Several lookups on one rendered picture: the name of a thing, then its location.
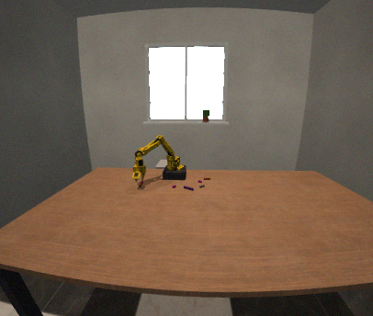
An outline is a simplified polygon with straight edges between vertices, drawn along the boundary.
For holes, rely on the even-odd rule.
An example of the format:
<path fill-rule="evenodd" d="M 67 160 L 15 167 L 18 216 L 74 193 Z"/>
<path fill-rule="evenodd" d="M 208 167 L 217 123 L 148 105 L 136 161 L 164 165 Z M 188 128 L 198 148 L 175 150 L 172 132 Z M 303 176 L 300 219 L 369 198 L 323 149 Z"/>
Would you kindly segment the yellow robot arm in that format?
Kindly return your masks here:
<path fill-rule="evenodd" d="M 138 167 L 143 166 L 143 160 L 142 160 L 141 156 L 146 155 L 148 152 L 150 152 L 151 150 L 153 150 L 154 148 L 156 148 L 157 146 L 162 144 L 165 151 L 168 153 L 167 154 L 168 156 L 166 155 L 167 169 L 172 171 L 177 167 L 177 171 L 182 171 L 184 169 L 184 166 L 182 164 L 179 164 L 179 157 L 175 157 L 175 152 L 172 150 L 172 148 L 167 143 L 167 141 L 164 139 L 164 137 L 163 136 L 160 137 L 160 136 L 161 135 L 157 136 L 156 140 L 150 142 L 144 148 L 141 147 L 137 152 L 135 152 L 135 163 L 136 163 L 136 165 Z M 152 144 L 154 144 L 154 145 L 152 145 Z M 167 151 L 167 150 L 169 150 L 169 151 Z"/>

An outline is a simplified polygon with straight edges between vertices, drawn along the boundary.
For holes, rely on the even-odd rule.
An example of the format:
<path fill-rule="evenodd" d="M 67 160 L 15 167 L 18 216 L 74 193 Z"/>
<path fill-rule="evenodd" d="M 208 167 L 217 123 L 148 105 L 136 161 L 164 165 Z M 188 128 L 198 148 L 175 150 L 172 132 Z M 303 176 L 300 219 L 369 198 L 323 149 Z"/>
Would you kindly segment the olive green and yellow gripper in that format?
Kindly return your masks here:
<path fill-rule="evenodd" d="M 145 172 L 146 172 L 146 166 L 138 167 L 136 164 L 133 166 L 133 175 L 132 179 L 135 179 L 137 182 L 137 179 L 140 179 L 141 176 L 141 181 L 143 181 Z"/>

